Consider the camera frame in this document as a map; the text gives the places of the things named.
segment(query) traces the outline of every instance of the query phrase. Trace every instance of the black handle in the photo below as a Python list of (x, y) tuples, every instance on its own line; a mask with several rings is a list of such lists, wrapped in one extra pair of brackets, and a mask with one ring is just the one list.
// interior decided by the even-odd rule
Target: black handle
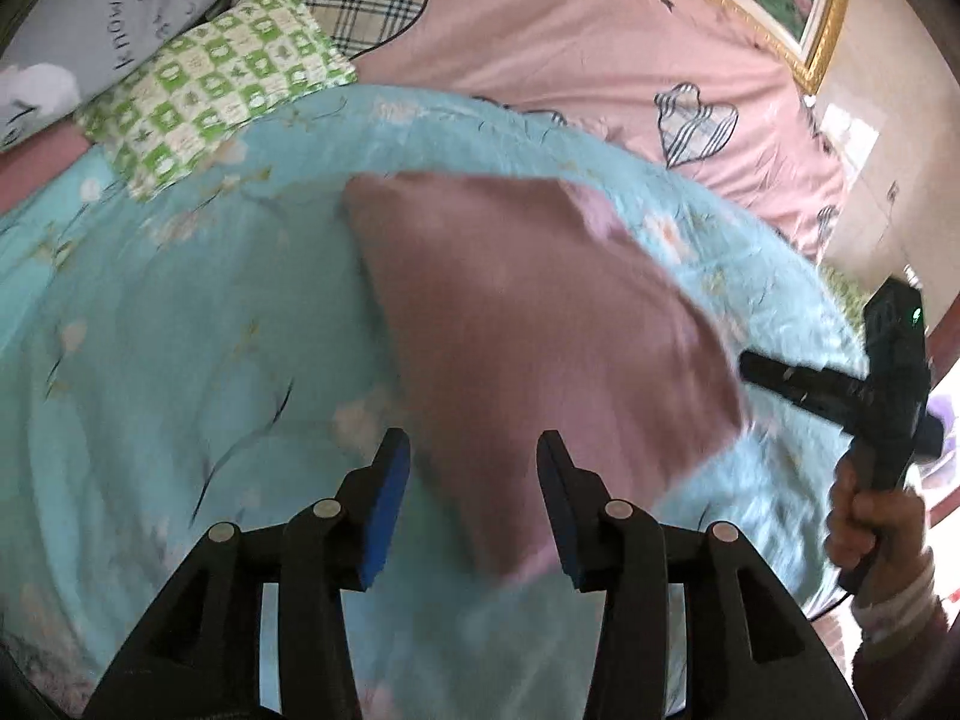
[(877, 555), (880, 555), (880, 533), (876, 531), (874, 531), (874, 533), (877, 536), (877, 543), (875, 543), (872, 550), (863, 556), (863, 560), (858, 562), (856, 568), (841, 571), (840, 578), (837, 580), (837, 584), (851, 595), (856, 595), (860, 592), (860, 588), (867, 579), (867, 574), (870, 573), (870, 569), (874, 567), (874, 563), (877, 562)]

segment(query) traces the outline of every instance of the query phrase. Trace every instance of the plaid heart print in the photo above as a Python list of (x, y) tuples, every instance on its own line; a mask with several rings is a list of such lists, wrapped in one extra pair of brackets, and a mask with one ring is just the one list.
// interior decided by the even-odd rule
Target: plaid heart print
[(736, 108), (729, 103), (703, 105), (700, 87), (694, 83), (680, 83), (669, 92), (659, 92), (654, 95), (654, 104), (659, 109), (656, 125), (667, 167), (714, 156), (730, 141), (739, 119)]
[(320, 28), (347, 58), (400, 36), (424, 13), (427, 0), (303, 0)]
[[(480, 100), (482, 103), (496, 105), (496, 107), (503, 108), (507, 111), (512, 111), (514, 109), (512, 105), (507, 105), (507, 103), (498, 103), (496, 100), (483, 97), (483, 95), (473, 95), (473, 99)], [(560, 113), (560, 111), (555, 111), (553, 108), (534, 108), (531, 111), (517, 111), (517, 113), (520, 113), (523, 116), (544, 116), (549, 119), (550, 124), (555, 125), (555, 127), (566, 127), (566, 117)]]
[(840, 218), (840, 209), (835, 205), (824, 205), (819, 210), (817, 214), (817, 242), (821, 247), (827, 246), (838, 218)]

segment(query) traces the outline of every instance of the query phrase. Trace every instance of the human hand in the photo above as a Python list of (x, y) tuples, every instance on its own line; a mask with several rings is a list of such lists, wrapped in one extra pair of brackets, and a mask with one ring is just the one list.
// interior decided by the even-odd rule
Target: human hand
[(830, 488), (824, 550), (837, 567), (850, 570), (872, 550), (880, 530), (880, 552), (857, 598), (879, 604), (909, 587), (925, 569), (926, 506), (914, 490), (863, 490), (856, 468), (869, 464), (874, 452), (854, 443), (837, 463)]

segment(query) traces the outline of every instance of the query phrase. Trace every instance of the wall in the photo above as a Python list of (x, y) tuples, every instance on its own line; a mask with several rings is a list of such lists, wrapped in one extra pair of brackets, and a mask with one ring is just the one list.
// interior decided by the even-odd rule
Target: wall
[(827, 260), (871, 290), (909, 263), (933, 327), (960, 287), (960, 85), (906, 0), (850, 0), (815, 110), (850, 114), (851, 173), (877, 133)]

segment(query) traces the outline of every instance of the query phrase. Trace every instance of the gray pillow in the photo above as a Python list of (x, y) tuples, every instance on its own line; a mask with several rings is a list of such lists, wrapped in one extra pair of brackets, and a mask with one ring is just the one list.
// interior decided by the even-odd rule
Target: gray pillow
[(0, 151), (123, 79), (217, 0), (38, 0), (0, 56)]

